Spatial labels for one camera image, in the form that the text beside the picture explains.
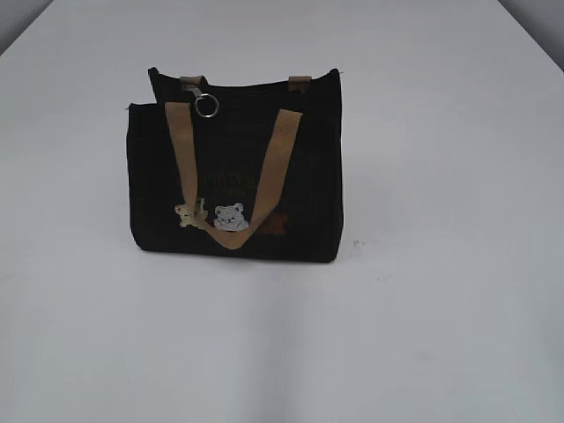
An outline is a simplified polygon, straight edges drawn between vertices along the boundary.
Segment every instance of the white surface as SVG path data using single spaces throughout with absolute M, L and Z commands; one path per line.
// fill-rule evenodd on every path
M 344 71 L 330 265 L 140 251 L 146 69 Z M 564 79 L 495 1 L 56 0 L 0 58 L 0 421 L 564 421 Z

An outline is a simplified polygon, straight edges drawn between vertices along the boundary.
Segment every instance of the bag strap loop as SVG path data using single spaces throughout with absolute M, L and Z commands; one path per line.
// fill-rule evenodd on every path
M 196 208 L 197 163 L 190 104 L 165 103 L 165 113 L 186 205 L 194 212 L 196 221 L 216 242 L 226 249 L 239 249 L 261 226 L 280 201 L 302 113 L 283 108 L 278 111 L 256 189 L 253 216 L 249 227 L 239 232 L 221 231 L 211 226 Z
M 198 75 L 197 77 L 180 77 L 180 83 L 182 85 L 197 85 L 197 86 L 207 86 L 208 80 L 204 75 Z
M 288 79 L 288 91 L 299 91 L 304 94 L 311 83 L 311 77 L 290 77 Z

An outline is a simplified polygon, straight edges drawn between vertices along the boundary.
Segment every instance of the brown leather tab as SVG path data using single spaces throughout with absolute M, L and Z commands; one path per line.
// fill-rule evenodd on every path
M 208 80 L 204 75 L 198 75 L 197 77 L 180 77 L 180 83 L 182 85 L 208 85 Z
M 304 94 L 311 83 L 311 77 L 290 77 L 288 79 L 288 90 L 289 91 L 299 91 Z

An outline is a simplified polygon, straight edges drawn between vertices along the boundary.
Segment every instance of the black canvas bag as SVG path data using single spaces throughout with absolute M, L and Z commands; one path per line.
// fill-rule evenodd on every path
M 339 72 L 252 86 L 149 70 L 129 107 L 130 225 L 148 251 L 329 262 L 343 228 Z

